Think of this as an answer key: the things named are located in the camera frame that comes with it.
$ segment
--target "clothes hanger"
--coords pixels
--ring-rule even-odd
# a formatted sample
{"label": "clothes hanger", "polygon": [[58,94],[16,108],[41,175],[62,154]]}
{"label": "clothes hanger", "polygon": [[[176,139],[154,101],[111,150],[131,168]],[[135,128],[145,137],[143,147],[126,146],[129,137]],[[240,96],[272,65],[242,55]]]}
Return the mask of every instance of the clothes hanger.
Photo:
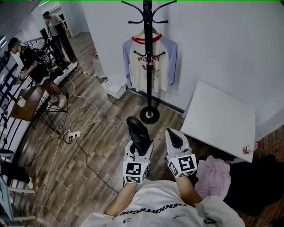
{"label": "clothes hanger", "polygon": [[[152,27],[152,33],[154,33],[155,35],[160,35],[160,33],[157,32],[157,30],[154,27]],[[144,29],[138,35],[133,36],[133,38],[136,39],[136,38],[142,36],[143,34],[145,34]]]}

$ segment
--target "red collar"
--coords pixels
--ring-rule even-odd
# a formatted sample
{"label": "red collar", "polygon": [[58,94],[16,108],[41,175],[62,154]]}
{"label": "red collar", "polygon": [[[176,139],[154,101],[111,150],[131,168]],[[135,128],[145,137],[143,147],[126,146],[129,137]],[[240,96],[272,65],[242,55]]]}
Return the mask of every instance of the red collar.
{"label": "red collar", "polygon": [[[162,37],[162,34],[156,36],[155,38],[153,38],[153,43],[158,41],[160,38]],[[132,37],[132,40],[139,43],[139,44],[145,44],[145,39],[141,39],[141,38],[134,38]]]}

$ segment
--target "power strip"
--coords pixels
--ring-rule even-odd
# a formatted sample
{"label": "power strip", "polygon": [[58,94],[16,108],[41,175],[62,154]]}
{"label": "power strip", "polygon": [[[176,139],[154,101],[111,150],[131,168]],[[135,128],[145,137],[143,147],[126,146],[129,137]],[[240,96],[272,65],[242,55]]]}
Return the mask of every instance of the power strip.
{"label": "power strip", "polygon": [[76,138],[77,139],[80,138],[81,133],[80,133],[80,131],[77,131],[77,132],[74,132],[74,133],[69,132],[68,136],[69,136],[69,139],[72,138],[72,139],[76,140]]}

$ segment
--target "shoe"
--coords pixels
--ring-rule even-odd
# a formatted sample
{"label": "shoe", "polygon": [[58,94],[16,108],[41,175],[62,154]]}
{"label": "shoe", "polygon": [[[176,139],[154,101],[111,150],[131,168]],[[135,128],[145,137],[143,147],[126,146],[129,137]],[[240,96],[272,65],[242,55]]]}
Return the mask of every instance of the shoe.
{"label": "shoe", "polygon": [[66,96],[64,96],[63,98],[61,98],[61,99],[59,100],[58,107],[59,107],[59,108],[64,107],[64,105],[65,105],[66,101],[67,101]]}
{"label": "shoe", "polygon": [[30,177],[30,182],[28,183],[28,187],[29,187],[30,189],[33,189],[33,188],[34,188],[34,184],[32,183],[31,177]]}
{"label": "shoe", "polygon": [[54,97],[48,102],[48,107],[50,108],[52,105],[58,102],[58,98]]}

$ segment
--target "cap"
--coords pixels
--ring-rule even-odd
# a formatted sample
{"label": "cap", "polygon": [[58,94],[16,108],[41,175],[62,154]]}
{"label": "cap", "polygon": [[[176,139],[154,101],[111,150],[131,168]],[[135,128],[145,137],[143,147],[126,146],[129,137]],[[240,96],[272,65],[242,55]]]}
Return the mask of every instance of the cap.
{"label": "cap", "polygon": [[8,51],[10,52],[12,47],[16,44],[16,42],[18,42],[19,40],[16,37],[13,37],[10,39],[9,43],[8,43]]}

